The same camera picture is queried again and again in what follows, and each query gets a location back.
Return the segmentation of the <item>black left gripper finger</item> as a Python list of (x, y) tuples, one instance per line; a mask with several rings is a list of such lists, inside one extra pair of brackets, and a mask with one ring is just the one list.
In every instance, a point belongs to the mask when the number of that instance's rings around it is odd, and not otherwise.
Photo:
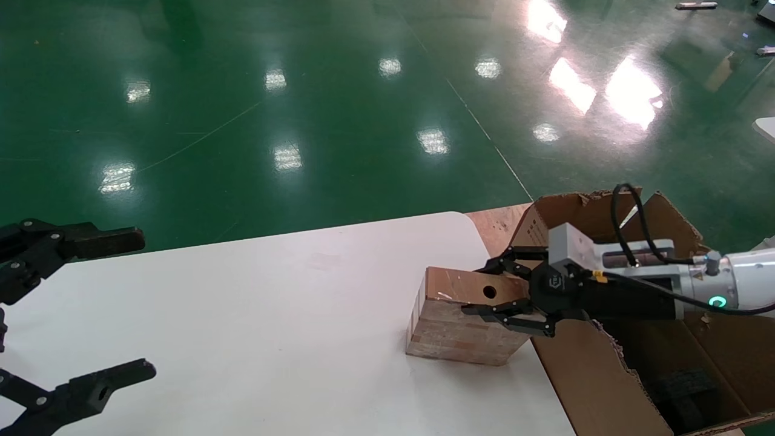
[(103, 259), (143, 250), (138, 227), (101, 231), (91, 222), (53, 225), (25, 219), (1, 229), (1, 302), (14, 305), (74, 259)]
[(24, 408), (2, 435), (53, 435), (79, 420), (101, 414), (116, 390), (144, 383), (157, 375), (144, 358), (70, 379), (46, 390), (1, 370), (1, 395)]

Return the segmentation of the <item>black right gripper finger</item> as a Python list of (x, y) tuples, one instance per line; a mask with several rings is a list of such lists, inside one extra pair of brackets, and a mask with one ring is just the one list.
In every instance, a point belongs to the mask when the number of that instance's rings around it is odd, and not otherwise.
[(548, 315), (544, 320), (532, 319), (532, 315), (541, 315), (535, 312), (535, 307), (530, 300), (513, 300), (500, 305), (462, 305), (461, 312), (465, 315), (475, 315), (485, 323), (496, 323), (515, 333), (538, 337), (556, 336), (556, 324), (558, 319)]
[(476, 269), (476, 273), (500, 276), (509, 274), (523, 280), (529, 280), (532, 269), (524, 262), (542, 263), (548, 259), (546, 246), (508, 246), (498, 256), (485, 262), (482, 268)]

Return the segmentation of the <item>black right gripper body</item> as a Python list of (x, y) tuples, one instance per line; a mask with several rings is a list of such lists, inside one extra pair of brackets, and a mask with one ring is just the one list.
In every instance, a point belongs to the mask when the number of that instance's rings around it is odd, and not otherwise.
[(548, 264), (531, 273), (530, 301), (546, 315), (560, 319), (600, 321), (677, 320), (676, 303), (648, 286), (632, 280), (605, 279), (577, 271), (565, 276)]

